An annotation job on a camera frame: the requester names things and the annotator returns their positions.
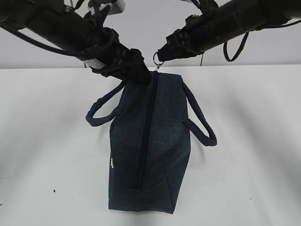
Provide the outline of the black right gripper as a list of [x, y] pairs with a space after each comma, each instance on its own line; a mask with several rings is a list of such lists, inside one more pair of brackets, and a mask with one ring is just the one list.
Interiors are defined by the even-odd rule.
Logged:
[[202, 54], [198, 42], [202, 36], [199, 25], [202, 16], [191, 15], [185, 19], [185, 26], [175, 30], [166, 38], [166, 46], [158, 50], [158, 59], [161, 62], [176, 59], [196, 57]]

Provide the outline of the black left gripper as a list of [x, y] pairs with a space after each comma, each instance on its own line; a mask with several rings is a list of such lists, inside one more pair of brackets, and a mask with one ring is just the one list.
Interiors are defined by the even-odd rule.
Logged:
[[94, 73], [104, 77], [123, 77], [138, 83], [151, 81], [151, 73], [140, 50], [122, 45], [114, 29], [104, 27], [97, 31], [92, 28], [81, 52], [85, 54], [81, 61]]

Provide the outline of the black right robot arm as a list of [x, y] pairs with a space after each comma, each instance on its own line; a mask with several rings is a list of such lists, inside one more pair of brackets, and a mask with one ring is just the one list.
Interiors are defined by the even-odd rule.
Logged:
[[191, 15], [185, 26], [167, 36], [158, 50], [161, 62], [196, 57], [242, 34], [279, 28], [301, 17], [299, 0], [230, 0], [218, 6], [214, 0], [191, 1], [201, 15]]

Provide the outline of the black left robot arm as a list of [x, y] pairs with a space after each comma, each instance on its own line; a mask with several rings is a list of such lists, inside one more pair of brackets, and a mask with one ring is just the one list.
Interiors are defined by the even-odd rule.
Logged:
[[128, 49], [119, 34], [104, 27], [107, 16], [125, 9], [122, 0], [90, 0], [87, 13], [77, 10], [82, 1], [66, 5], [62, 0], [3, 0], [0, 26], [41, 49], [75, 57], [104, 77], [149, 83], [151, 73], [141, 52]]

